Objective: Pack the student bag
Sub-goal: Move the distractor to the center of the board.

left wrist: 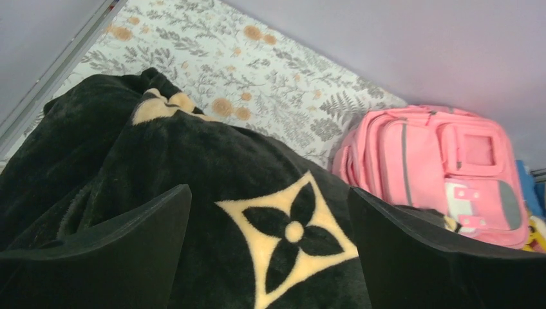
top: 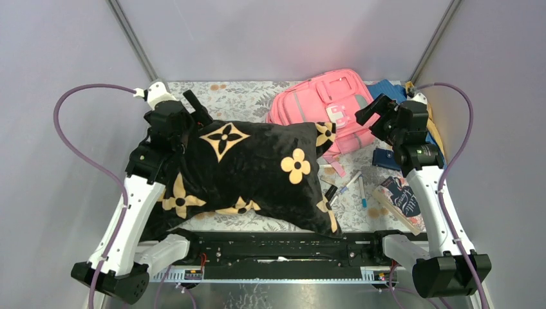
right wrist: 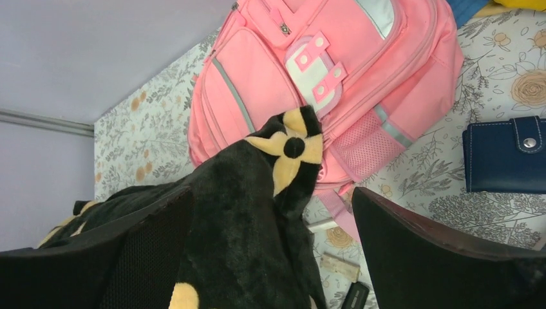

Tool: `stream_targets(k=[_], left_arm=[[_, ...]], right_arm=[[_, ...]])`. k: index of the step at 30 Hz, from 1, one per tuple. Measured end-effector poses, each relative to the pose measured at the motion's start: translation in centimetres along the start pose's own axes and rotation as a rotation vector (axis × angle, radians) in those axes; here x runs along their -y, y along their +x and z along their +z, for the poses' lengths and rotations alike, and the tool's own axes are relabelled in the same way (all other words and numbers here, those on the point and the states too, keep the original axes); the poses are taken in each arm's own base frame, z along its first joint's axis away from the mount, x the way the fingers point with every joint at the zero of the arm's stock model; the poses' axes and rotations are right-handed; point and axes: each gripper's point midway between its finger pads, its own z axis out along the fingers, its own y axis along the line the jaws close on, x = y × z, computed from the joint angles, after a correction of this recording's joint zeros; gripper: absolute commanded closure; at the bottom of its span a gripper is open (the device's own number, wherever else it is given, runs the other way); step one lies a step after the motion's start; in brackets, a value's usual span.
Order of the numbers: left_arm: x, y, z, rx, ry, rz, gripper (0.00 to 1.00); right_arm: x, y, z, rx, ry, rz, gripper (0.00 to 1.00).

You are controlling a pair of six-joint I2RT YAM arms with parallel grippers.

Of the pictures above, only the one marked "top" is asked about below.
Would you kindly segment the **navy blue wallet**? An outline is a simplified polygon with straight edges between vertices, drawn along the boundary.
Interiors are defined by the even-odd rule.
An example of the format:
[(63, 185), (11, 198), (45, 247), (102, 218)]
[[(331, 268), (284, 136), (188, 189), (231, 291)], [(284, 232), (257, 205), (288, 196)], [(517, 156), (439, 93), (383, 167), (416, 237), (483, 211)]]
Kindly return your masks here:
[(395, 161), (394, 152), (389, 149), (376, 148), (373, 151), (372, 165), (393, 171), (401, 171), (399, 164)]

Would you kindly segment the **pink student backpack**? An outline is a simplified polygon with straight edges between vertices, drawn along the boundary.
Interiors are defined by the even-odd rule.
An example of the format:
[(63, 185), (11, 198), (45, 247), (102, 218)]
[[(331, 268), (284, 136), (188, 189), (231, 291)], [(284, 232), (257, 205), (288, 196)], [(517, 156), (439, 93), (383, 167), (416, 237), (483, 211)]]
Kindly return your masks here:
[(337, 157), (362, 149), (375, 140), (370, 126), (379, 119), (379, 115), (375, 113), (364, 125), (358, 124), (355, 117), (356, 112), (372, 101), (367, 86), (355, 71), (333, 70), (277, 95), (266, 122), (281, 125), (302, 122), (335, 124), (335, 141), (323, 158), (340, 176), (344, 176), (346, 173), (336, 161)]

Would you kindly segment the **Little Women book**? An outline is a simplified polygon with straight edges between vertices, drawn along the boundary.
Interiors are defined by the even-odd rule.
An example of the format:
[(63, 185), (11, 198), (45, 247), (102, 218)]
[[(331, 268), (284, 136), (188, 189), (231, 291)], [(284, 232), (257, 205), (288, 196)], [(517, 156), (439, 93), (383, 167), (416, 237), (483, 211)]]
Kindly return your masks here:
[(418, 235), (426, 231), (419, 203), (403, 177), (388, 177), (374, 189), (372, 196), (412, 234)]

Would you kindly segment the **black pillow with beige flowers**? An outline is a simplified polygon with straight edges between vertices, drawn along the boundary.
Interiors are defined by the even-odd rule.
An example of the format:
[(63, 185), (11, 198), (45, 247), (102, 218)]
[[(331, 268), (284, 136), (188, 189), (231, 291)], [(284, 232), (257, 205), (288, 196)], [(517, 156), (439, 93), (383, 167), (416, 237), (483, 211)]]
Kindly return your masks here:
[(278, 124), (216, 120), (193, 132), (167, 168), (168, 183), (142, 240), (201, 214), (257, 215), (329, 238), (343, 235), (321, 188), (318, 159), (331, 148), (331, 122)]

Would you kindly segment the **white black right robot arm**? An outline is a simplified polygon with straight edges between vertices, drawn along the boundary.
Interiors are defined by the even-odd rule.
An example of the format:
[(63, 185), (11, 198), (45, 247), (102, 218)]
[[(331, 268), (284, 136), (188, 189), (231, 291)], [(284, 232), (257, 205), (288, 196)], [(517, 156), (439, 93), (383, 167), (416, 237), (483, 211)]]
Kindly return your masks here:
[(370, 126), (372, 135), (392, 146), (395, 161), (420, 207), (429, 244), (429, 249), (423, 250), (400, 234), (385, 236), (370, 246), (370, 259), (378, 265), (393, 259), (411, 271), (423, 298), (478, 294), (487, 308), (483, 282), (491, 271), (491, 260), (476, 252), (458, 220), (440, 149), (426, 142), (426, 104), (416, 100), (398, 104), (381, 94), (355, 117), (360, 125), (377, 117)]

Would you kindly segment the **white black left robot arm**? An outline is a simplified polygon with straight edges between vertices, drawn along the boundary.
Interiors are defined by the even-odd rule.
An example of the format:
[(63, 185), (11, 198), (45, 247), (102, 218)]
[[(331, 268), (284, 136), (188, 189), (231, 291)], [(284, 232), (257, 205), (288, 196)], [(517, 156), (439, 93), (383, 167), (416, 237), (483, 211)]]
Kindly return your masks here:
[(131, 93), (149, 106), (144, 116), (146, 136), (130, 153), (125, 178), (114, 177), (121, 196), (99, 245), (71, 271), (72, 278), (89, 288), (88, 308), (95, 306), (96, 293), (134, 304), (152, 277), (168, 272), (178, 260), (193, 264), (200, 255), (199, 246), (179, 232), (143, 250), (138, 247), (152, 210), (174, 184), (174, 169), (187, 149), (190, 133), (210, 124), (212, 118), (191, 90), (178, 100), (162, 81)]

